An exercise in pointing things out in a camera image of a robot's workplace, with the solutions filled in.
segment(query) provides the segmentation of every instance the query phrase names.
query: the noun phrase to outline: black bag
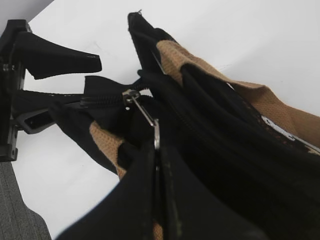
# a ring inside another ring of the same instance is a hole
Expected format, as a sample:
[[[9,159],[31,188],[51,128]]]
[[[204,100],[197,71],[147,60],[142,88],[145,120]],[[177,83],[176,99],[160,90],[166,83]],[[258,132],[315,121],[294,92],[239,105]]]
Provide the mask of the black bag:
[[[63,132],[121,178],[58,239],[318,240],[319,118],[228,79],[139,13],[128,22],[140,79],[88,76],[76,108],[49,101]],[[314,131],[291,131],[272,106]]]

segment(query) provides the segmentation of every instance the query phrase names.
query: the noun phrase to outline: zipper pull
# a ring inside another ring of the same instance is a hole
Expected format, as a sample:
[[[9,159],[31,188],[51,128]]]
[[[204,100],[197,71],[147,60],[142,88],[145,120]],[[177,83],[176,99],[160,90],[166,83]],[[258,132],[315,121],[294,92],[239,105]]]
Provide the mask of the zipper pull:
[[[128,89],[122,93],[124,105],[127,107],[131,104],[135,104],[143,116],[146,118],[151,127],[154,128],[154,149],[158,151],[160,149],[160,126],[159,120],[153,119],[147,110],[140,105],[137,99],[141,96],[140,92],[132,89]]]

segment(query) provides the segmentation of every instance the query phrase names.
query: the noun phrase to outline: tan woven fabric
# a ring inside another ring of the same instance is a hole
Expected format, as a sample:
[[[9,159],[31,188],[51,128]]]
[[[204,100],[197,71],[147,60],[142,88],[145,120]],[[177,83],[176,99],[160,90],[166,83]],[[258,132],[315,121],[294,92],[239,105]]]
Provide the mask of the tan woven fabric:
[[[90,134],[99,150],[113,163],[121,180],[126,174],[126,170],[118,165],[118,148],[124,140],[102,129],[95,121],[90,125]],[[157,223],[153,225],[153,234],[155,240],[163,239],[163,229]]]
[[[271,119],[287,132],[320,148],[320,117],[284,104],[265,85],[229,79],[201,58],[189,53],[176,42],[162,40],[157,43],[156,47],[160,52],[163,70],[181,86],[183,82],[180,68],[184,64],[193,64],[207,74],[230,83],[262,115]]]

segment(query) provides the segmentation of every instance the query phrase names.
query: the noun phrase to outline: gray fabric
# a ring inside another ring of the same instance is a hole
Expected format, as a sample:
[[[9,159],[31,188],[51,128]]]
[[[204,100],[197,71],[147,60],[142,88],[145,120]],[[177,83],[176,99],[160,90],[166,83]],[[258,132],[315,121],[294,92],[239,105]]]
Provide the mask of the gray fabric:
[[[23,202],[11,162],[0,163],[0,240],[51,240],[45,221]]]

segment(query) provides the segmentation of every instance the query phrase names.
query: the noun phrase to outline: black plastic tab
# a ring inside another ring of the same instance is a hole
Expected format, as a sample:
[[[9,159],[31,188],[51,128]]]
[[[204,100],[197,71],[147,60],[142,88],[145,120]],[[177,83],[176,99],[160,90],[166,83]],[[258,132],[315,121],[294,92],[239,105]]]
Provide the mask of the black plastic tab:
[[[37,134],[54,124],[48,108],[58,102],[66,107],[80,108],[82,94],[57,94],[19,90],[13,96],[12,115],[27,134]]]
[[[102,70],[98,55],[54,44],[31,32],[17,35],[14,58],[19,59],[35,79]]]

